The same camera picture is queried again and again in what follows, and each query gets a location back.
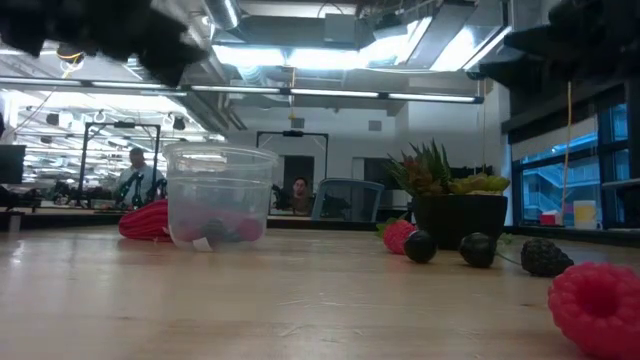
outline red object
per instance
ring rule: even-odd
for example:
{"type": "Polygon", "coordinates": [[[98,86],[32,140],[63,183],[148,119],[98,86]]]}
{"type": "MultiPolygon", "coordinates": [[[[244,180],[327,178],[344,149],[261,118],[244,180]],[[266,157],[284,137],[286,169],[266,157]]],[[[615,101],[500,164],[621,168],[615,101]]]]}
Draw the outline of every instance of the red object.
{"type": "Polygon", "coordinates": [[[171,241],[165,229],[169,227],[167,200],[158,200],[120,219],[120,235],[137,240],[171,241]]]}
{"type": "Polygon", "coordinates": [[[404,255],[404,242],[416,227],[406,220],[398,220],[387,226],[382,234],[384,245],[394,254],[404,255]]]}
{"type": "Polygon", "coordinates": [[[562,333],[601,359],[640,359],[640,278],[627,267],[585,263],[549,288],[549,308],[562,333]]]}
{"type": "MultiPolygon", "coordinates": [[[[174,240],[191,242],[203,238],[202,229],[212,219],[235,229],[244,241],[256,241],[264,231],[260,221],[244,214],[212,210],[198,204],[177,208],[188,209],[188,213],[176,216],[179,224],[172,228],[174,240]]],[[[166,229],[169,229],[169,203],[166,199],[123,216],[119,223],[120,234],[129,239],[171,241],[166,229]]]]}

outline red raspberry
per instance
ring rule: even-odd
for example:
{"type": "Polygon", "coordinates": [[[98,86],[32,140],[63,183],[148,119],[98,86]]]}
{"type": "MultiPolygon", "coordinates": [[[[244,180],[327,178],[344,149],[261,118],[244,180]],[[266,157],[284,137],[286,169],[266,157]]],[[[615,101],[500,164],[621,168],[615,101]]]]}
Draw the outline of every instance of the red raspberry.
{"type": "Polygon", "coordinates": [[[384,245],[394,254],[404,255],[404,242],[416,227],[406,220],[398,220],[387,226],[382,235],[384,245]]]}
{"type": "Polygon", "coordinates": [[[627,267],[569,267],[549,288],[549,308],[562,333],[586,354],[640,359],[640,278],[627,267]]]}

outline chair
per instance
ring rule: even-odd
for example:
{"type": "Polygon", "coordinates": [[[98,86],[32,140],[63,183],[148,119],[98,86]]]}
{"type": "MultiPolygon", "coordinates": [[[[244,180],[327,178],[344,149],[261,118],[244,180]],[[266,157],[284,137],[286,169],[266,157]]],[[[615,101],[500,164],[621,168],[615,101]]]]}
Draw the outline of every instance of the chair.
{"type": "Polygon", "coordinates": [[[318,185],[311,220],[376,222],[384,185],[353,179],[325,179],[318,185]]]}

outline succulent plant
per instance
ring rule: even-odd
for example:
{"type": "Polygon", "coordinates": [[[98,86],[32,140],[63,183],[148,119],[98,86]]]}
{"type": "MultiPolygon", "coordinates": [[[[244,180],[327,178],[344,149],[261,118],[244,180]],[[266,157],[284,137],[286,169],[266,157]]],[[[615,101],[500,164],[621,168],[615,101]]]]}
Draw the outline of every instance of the succulent plant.
{"type": "Polygon", "coordinates": [[[406,155],[402,152],[402,162],[389,156],[391,165],[387,167],[387,171],[411,196],[448,193],[451,170],[444,146],[441,147],[442,152],[440,152],[435,140],[431,141],[431,147],[424,144],[422,147],[410,145],[415,151],[415,155],[406,155]]]}
{"type": "Polygon", "coordinates": [[[480,173],[464,179],[453,179],[449,183],[449,189],[456,195],[502,195],[510,183],[501,176],[480,173]]]}

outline potted plant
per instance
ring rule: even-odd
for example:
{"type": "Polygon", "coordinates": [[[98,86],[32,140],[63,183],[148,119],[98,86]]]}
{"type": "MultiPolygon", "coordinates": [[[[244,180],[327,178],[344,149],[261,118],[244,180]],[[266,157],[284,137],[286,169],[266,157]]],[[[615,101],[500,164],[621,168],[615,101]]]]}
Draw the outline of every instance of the potted plant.
{"type": "Polygon", "coordinates": [[[484,173],[452,179],[447,152],[435,141],[431,146],[411,145],[415,155],[390,156],[387,170],[413,197],[418,228],[426,230],[445,250],[457,250],[462,238],[480,232],[498,238],[507,212],[502,196],[509,180],[484,173]]]}

